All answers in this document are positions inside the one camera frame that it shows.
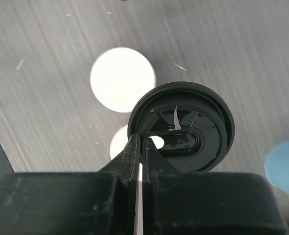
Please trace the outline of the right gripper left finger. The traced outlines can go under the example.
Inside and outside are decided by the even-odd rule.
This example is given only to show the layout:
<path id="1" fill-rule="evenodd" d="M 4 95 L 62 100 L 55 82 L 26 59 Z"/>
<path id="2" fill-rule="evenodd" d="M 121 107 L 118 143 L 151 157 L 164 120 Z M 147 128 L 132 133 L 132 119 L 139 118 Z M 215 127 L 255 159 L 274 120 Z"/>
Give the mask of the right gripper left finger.
<path id="1" fill-rule="evenodd" d="M 119 178 L 123 183 L 139 182 L 140 135 L 132 134 L 123 150 L 106 166 L 95 173 L 99 182 Z"/>

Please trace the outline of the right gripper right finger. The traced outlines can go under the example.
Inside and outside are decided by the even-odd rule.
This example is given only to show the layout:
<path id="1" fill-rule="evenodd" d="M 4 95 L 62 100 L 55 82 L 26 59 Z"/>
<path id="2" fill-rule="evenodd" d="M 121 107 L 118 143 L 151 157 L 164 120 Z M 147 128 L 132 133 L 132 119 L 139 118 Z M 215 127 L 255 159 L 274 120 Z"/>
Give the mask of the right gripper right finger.
<path id="1" fill-rule="evenodd" d="M 151 138 L 144 139 L 142 164 L 143 183 L 158 182 L 163 179 L 170 181 L 183 175 L 160 154 Z"/>

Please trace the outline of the black coffee cup lid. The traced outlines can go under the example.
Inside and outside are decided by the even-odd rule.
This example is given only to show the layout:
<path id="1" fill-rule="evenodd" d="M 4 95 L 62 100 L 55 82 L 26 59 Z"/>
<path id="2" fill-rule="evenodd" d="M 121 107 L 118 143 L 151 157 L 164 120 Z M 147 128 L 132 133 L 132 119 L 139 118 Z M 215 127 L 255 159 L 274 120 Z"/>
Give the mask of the black coffee cup lid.
<path id="1" fill-rule="evenodd" d="M 161 137 L 159 154 L 182 172 L 210 171 L 229 152 L 233 115 L 221 96 L 193 82 L 170 82 L 147 92 L 130 115 L 127 135 Z"/>

